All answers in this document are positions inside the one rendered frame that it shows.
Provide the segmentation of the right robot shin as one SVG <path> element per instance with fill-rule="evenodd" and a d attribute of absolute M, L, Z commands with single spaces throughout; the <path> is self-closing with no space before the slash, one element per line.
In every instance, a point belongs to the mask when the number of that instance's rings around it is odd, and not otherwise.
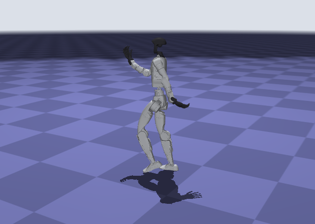
<path fill-rule="evenodd" d="M 161 140 L 161 144 L 162 144 L 164 153 L 165 153 L 166 158 L 168 160 L 169 166 L 173 166 L 174 161 L 173 161 L 173 156 L 172 156 L 173 148 L 172 148 L 171 138 L 165 141 L 165 140 L 162 140 L 160 137 L 160 140 Z"/>

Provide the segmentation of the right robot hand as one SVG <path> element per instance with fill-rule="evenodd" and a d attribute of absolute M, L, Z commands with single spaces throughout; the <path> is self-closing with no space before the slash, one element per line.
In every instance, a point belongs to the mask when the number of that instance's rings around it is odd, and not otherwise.
<path fill-rule="evenodd" d="M 131 61 L 130 61 L 130 60 L 134 60 L 134 59 L 132 58 L 132 55 L 131 55 L 132 49 L 131 49 L 131 51 L 129 52 L 129 46 L 127 46 L 127 47 L 125 47 L 125 48 L 123 49 L 123 53 L 124 53 L 125 57 L 128 59 L 128 63 L 131 65 Z"/>

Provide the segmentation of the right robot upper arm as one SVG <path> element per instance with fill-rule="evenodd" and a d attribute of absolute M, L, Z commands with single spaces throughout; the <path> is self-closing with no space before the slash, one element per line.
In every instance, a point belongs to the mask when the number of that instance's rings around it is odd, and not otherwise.
<path fill-rule="evenodd" d="M 151 68 L 150 68 L 150 70 L 145 69 L 145 70 L 143 71 L 143 75 L 146 76 L 146 77 L 150 76 L 150 75 L 151 75 Z"/>

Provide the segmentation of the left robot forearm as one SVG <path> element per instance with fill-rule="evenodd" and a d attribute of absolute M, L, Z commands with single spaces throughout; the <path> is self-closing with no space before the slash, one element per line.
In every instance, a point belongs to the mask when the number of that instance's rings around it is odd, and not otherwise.
<path fill-rule="evenodd" d="M 174 96 L 173 96 L 173 92 L 172 92 L 172 89 L 171 89 L 171 85 L 170 85 L 168 79 L 165 78 L 165 77 L 163 77 L 163 78 L 161 79 L 161 82 L 162 82 L 162 84 L 164 85 L 164 89 L 165 89 L 165 91 L 166 91 L 166 95 L 167 95 L 167 97 L 168 97 L 168 101 L 169 101 L 170 103 L 173 103 L 173 101 L 171 100 L 171 97 L 174 97 Z"/>

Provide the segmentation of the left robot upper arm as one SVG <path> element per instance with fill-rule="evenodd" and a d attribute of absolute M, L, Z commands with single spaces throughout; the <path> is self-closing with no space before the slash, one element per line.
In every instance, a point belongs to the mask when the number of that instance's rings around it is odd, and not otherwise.
<path fill-rule="evenodd" d="M 165 77 L 169 81 L 168 75 L 167 75 L 167 73 L 163 67 L 161 59 L 156 58 L 155 60 L 153 60 L 153 64 L 154 64 L 155 68 L 157 69 L 158 73 L 162 76 L 162 78 Z"/>

